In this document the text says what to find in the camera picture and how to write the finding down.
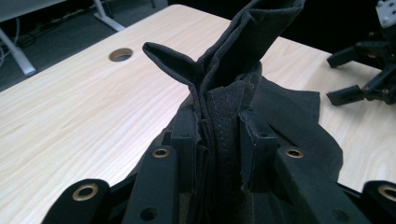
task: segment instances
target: wooden table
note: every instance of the wooden table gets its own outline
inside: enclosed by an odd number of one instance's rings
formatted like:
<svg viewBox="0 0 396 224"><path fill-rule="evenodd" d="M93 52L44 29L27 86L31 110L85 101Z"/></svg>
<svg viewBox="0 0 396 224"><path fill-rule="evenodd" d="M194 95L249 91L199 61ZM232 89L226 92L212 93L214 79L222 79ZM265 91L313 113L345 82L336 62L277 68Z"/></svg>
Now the wooden table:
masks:
<svg viewBox="0 0 396 224"><path fill-rule="evenodd" d="M85 178L110 185L134 168L188 95L142 52L163 44L194 60L229 21L171 6L0 93L0 223L39 223L68 186ZM133 56L119 63L120 48ZM263 75L289 89L320 91L322 125L344 150L339 182L396 182L396 105L333 106L325 95L363 85L379 71L358 63L331 69L330 54L279 38Z"/></svg>

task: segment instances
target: metal grommet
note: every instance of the metal grommet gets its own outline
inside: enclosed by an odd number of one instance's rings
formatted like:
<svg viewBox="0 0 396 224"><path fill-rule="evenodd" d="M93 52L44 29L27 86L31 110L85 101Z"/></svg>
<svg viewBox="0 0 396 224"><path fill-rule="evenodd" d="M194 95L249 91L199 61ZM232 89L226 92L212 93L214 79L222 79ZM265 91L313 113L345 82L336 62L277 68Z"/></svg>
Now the metal grommet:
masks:
<svg viewBox="0 0 396 224"><path fill-rule="evenodd" d="M152 156L155 158L165 158L169 155L169 150L165 148L159 148L152 152Z"/></svg>
<svg viewBox="0 0 396 224"><path fill-rule="evenodd" d="M73 193L73 199L75 201L87 201L96 195L98 192L98 186L95 184L85 184L81 185L78 189L76 189Z"/></svg>
<svg viewBox="0 0 396 224"><path fill-rule="evenodd" d="M389 185L381 185L378 187L378 191L382 196L396 202L396 188Z"/></svg>
<svg viewBox="0 0 396 224"><path fill-rule="evenodd" d="M300 159L304 156L304 153L302 151L299 151L294 148L286 150L285 153L286 153L286 155L293 157L293 158L297 158L297 159Z"/></svg>

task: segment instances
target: cable hole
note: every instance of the cable hole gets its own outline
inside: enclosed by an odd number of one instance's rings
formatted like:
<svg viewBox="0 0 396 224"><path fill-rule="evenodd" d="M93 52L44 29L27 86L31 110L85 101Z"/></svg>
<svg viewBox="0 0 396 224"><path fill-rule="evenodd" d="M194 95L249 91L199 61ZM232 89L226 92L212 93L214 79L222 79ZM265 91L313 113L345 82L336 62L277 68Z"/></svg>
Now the cable hole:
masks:
<svg viewBox="0 0 396 224"><path fill-rule="evenodd" d="M116 49L110 53L108 58L112 62L119 63L131 58L132 54L131 49Z"/></svg>

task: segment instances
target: black canvas bag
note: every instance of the black canvas bag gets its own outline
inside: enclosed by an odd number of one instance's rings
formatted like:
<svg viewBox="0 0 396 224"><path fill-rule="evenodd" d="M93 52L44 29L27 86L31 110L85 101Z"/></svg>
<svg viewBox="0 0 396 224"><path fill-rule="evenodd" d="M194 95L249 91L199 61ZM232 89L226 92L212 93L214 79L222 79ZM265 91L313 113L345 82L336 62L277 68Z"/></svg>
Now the black canvas bag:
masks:
<svg viewBox="0 0 396 224"><path fill-rule="evenodd" d="M313 152L320 168L337 179L342 150L318 125L318 92L286 90L262 77L260 59L303 8L304 0L251 1L197 62L159 44L144 45L148 57L191 92L182 105L193 106L195 184L181 197L180 222L252 222L238 147L238 114L248 106L274 129L280 146Z"/></svg>

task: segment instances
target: floor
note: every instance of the floor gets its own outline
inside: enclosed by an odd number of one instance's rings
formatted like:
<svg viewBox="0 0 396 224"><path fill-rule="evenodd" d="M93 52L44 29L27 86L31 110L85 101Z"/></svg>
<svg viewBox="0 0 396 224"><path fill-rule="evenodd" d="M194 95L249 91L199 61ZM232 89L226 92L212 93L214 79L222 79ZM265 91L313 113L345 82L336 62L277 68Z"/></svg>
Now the floor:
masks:
<svg viewBox="0 0 396 224"><path fill-rule="evenodd" d="M113 19L127 27L167 7L166 0L154 0L154 2L155 8L152 7L150 0L114 0L108 2L108 8ZM93 16L95 12L96 8L90 7L62 20L40 26L40 29L37 28L30 34L19 36L21 49L37 73L116 33L97 20ZM7 54L7 49L3 54L1 53L0 91L4 91L29 77L24 75L10 54L4 56Z"/></svg>

